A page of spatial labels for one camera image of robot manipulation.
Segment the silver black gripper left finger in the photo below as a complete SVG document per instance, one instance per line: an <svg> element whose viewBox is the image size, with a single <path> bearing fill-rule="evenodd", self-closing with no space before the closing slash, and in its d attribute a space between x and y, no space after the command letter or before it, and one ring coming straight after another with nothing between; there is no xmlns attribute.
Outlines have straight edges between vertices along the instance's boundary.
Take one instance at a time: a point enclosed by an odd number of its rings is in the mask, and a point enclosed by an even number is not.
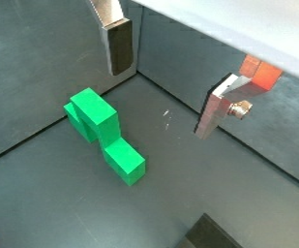
<svg viewBox="0 0 299 248"><path fill-rule="evenodd" d="M101 27L106 67L113 76L132 65L132 20L124 17L118 0L86 0Z"/></svg>

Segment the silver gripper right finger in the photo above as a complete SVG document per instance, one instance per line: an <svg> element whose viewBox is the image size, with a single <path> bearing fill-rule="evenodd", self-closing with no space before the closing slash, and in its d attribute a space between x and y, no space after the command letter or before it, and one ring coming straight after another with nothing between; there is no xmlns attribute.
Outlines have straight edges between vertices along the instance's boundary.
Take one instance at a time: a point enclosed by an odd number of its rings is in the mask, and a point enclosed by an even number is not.
<svg viewBox="0 0 299 248"><path fill-rule="evenodd" d="M252 108L248 99L272 90L281 69L246 54L238 76L226 74L206 93L193 133L206 139L226 115L242 119Z"/></svg>

